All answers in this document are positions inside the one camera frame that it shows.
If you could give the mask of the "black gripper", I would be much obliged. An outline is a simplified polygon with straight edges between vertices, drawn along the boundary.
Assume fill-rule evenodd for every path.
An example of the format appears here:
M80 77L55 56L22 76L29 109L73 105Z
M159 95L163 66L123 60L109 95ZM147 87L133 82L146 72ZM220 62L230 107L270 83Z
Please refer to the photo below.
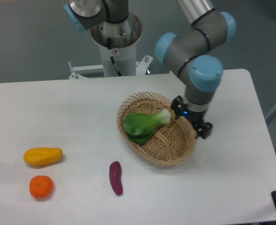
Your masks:
M207 111L207 104L186 103L181 96L177 96L173 99L170 108L174 111L176 117L184 117L192 124L197 132L197 138L205 140L211 135L213 124L205 122L203 119Z

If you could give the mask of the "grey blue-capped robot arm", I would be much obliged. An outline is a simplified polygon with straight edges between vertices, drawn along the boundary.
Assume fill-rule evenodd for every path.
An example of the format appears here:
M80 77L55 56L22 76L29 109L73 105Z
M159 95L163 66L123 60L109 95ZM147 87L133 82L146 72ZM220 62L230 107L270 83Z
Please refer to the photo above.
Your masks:
M209 0L180 0L178 4L192 30L183 37L172 32L162 35L154 53L186 86L184 96L176 97L171 105L176 117L186 118L205 139L213 126L204 116L223 74L222 63L209 52L229 41L237 26L229 13L217 12ZM128 1L70 0L63 8L74 27L89 31L98 44L106 77L136 75L142 24L129 12Z

